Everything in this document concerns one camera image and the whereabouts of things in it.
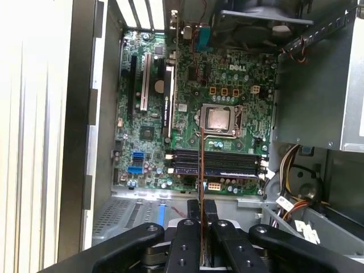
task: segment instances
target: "motherboard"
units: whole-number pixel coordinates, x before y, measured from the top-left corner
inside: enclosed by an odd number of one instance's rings
[[[203,130],[205,192],[262,194],[276,58],[136,31],[122,48],[113,184],[196,191]]]

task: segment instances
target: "blue sata port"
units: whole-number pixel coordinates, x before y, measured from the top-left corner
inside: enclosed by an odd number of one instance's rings
[[[136,167],[136,166],[129,166],[127,168],[127,172],[132,173],[133,175],[137,175],[137,174],[143,173],[143,168],[142,167]]]
[[[133,152],[133,158],[142,158],[142,159],[144,159],[144,152]]]

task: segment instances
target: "cpu socket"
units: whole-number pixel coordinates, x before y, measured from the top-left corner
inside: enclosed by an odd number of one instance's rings
[[[203,104],[195,116],[196,124],[206,134],[236,136],[236,114],[234,106]]]

